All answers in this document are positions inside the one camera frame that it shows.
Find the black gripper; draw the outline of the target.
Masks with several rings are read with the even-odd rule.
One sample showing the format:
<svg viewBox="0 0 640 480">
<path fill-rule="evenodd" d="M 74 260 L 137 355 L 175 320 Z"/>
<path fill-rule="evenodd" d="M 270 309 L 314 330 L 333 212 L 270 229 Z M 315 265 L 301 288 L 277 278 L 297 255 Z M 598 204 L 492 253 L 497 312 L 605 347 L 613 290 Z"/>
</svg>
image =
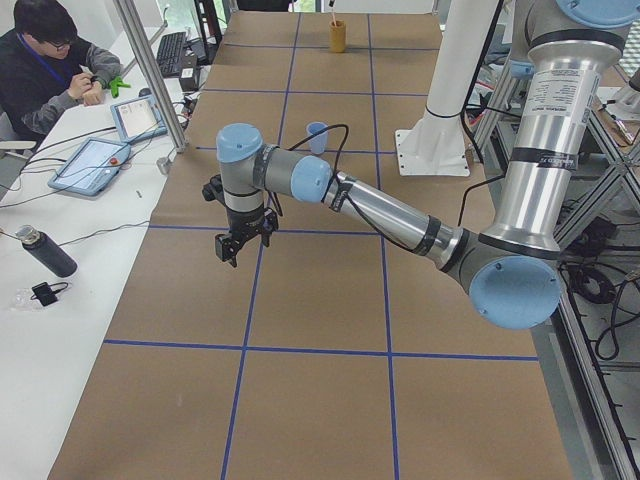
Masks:
<svg viewBox="0 0 640 480">
<path fill-rule="evenodd" d="M 219 260 L 237 267 L 237 250 L 255 237 L 264 247 L 270 246 L 271 235 L 278 230 L 278 214 L 271 208 L 248 212 L 227 210 L 229 232 L 215 236 L 215 253 Z"/>
</svg>

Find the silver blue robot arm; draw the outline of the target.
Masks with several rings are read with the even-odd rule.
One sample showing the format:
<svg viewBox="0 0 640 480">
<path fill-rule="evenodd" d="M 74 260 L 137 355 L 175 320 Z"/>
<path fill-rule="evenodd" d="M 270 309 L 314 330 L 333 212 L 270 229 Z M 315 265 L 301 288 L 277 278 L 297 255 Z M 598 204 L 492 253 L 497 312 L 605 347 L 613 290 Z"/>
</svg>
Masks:
<svg viewBox="0 0 640 480">
<path fill-rule="evenodd" d="M 464 191 L 484 177 L 404 177 L 392 132 L 418 113 L 441 33 L 430 14 L 349 14 L 349 49 L 329 52 L 324 14 L 240 12 L 231 20 L 213 94 L 228 119 L 293 145 L 313 120 L 332 122 L 341 167 L 420 212 L 454 223 Z M 225 340 L 338 349 L 486 350 L 521 333 L 482 318 L 427 259 L 320 204 L 283 201 L 270 248 L 252 242 L 240 267 L 221 266 L 210 318 Z"/>
</svg>

